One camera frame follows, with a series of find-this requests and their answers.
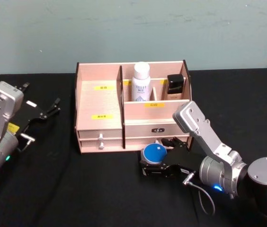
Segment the gray wall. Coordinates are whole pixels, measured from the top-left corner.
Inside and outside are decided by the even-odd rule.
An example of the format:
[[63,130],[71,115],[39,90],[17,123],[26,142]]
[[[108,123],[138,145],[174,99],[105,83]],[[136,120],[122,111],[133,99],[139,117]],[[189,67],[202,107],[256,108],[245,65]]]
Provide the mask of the gray wall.
[[0,73],[182,59],[266,68],[267,0],[0,0]]

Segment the white bottle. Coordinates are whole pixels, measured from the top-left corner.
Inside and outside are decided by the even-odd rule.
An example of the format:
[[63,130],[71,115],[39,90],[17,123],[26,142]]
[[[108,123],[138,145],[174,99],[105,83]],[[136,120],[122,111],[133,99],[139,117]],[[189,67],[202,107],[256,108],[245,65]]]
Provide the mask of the white bottle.
[[145,62],[134,65],[132,80],[132,101],[149,101],[151,96],[150,66]]

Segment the wooden organizer box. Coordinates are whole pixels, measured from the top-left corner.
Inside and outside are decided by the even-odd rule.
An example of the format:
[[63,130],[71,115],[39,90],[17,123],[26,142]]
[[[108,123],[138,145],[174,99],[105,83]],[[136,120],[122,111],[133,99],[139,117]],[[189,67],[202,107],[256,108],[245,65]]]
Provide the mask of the wooden organizer box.
[[[191,145],[172,118],[191,100],[191,84],[184,61],[148,62],[151,100],[131,101],[131,63],[78,63],[75,132],[81,153],[138,151],[161,138],[178,137]],[[167,75],[185,78],[182,99],[163,100]]]

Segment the blue led light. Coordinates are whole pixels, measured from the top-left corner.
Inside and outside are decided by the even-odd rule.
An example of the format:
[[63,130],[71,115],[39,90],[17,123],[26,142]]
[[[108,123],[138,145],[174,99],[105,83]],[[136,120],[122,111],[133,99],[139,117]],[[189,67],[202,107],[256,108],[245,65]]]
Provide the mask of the blue led light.
[[218,185],[218,184],[215,184],[215,185],[214,185],[214,189],[223,192],[222,187],[221,187],[220,185]]

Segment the yellow label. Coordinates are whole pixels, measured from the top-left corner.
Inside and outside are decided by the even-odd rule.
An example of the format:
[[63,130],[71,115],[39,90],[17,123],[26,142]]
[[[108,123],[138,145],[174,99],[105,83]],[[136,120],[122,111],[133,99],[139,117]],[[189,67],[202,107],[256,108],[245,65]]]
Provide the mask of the yellow label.
[[102,115],[92,115],[91,118],[93,120],[106,120],[106,119],[113,119],[114,116],[112,114],[102,114]]
[[132,84],[131,80],[124,80],[123,81],[123,85],[125,85],[125,86],[131,85],[131,84]]
[[19,126],[15,125],[15,124],[12,124],[12,123],[9,123],[8,124],[8,131],[10,131],[11,133],[13,134],[16,134],[17,131],[19,130]]
[[161,84],[167,84],[167,80],[166,80],[166,79],[161,79],[161,80],[160,80],[160,83],[161,83]]
[[145,103],[145,107],[164,107],[165,103]]
[[95,90],[114,90],[114,86],[96,86],[94,87]]

